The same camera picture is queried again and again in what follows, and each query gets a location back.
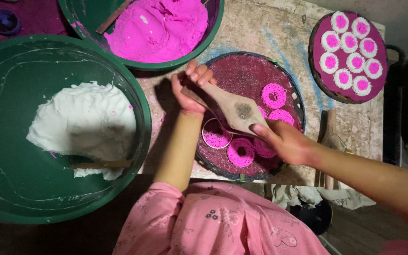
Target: person's left hand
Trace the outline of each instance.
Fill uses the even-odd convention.
[[[190,77],[191,81],[196,82],[200,86],[207,84],[207,82],[213,85],[217,84],[217,80],[215,80],[213,77],[212,70],[208,69],[205,64],[196,67],[197,65],[198,62],[192,60],[188,63],[185,73],[173,74],[171,78],[172,90],[180,106],[185,111],[192,113],[204,113],[206,109],[202,105],[180,92],[182,88],[184,88],[184,83],[188,80],[187,76]]]

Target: blue chalk mark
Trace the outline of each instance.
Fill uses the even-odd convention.
[[[283,61],[283,65],[281,66],[286,70],[286,72],[289,73],[289,75],[291,75],[292,80],[294,81],[298,92],[303,97],[302,89],[300,88],[300,83],[298,82],[297,76],[292,71],[291,64],[289,63],[289,61],[287,61],[286,56],[280,50],[280,48],[278,47],[278,44],[276,43],[275,39],[273,39],[272,35],[267,31],[267,28],[264,27],[263,30],[264,30],[265,37],[270,41],[270,43],[273,45],[278,55],[281,57],[281,60]],[[303,109],[305,109],[305,102],[302,101],[302,103],[303,103]]]
[[[289,23],[286,23],[286,29],[288,31],[292,31],[292,27]],[[308,72],[309,78],[311,80],[311,84],[313,85],[314,94],[316,95],[316,102],[319,111],[322,112],[324,110],[324,100],[322,98],[322,91],[320,90],[319,86],[317,86],[316,82],[314,81],[313,75],[311,73],[310,65],[308,62],[308,50],[307,47],[297,38],[294,38],[294,43],[297,45],[297,51],[302,56],[303,64]],[[328,108],[332,109],[334,107],[333,99],[328,98]]]
[[[198,61],[198,63],[205,63],[211,59],[218,57],[219,55],[235,51],[241,50],[232,46],[219,45],[217,46],[217,48],[205,50],[200,56],[196,58],[196,60]]]

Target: green plastic basin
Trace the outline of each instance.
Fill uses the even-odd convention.
[[[73,177],[65,167],[90,162],[57,159],[26,135],[37,107],[62,88],[81,82],[113,83],[134,107],[136,138],[131,168],[114,181],[101,174]],[[32,35],[0,42],[0,219],[53,223],[92,212],[121,192],[144,162],[151,118],[145,95],[128,69],[93,43],[57,35]]]
[[[208,27],[201,41],[189,54],[168,62],[143,63],[127,60],[114,55],[106,38],[95,32],[99,27],[125,0],[59,0],[61,9],[73,29],[81,39],[96,43],[109,54],[115,56],[124,65],[139,69],[161,71],[181,66],[201,54],[212,42],[218,32],[221,19],[223,18],[224,0],[209,0],[206,4],[208,13]],[[112,32],[113,24],[106,30]]]

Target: wooden press tool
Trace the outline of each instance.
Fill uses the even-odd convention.
[[[268,127],[253,99],[229,93],[216,85],[186,85],[181,91],[210,110],[225,130],[239,135],[258,137],[250,130],[253,124]]]

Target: pink shirt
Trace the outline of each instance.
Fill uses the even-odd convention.
[[[182,194],[153,183],[130,211],[113,254],[328,252],[303,222],[234,184],[196,183]]]

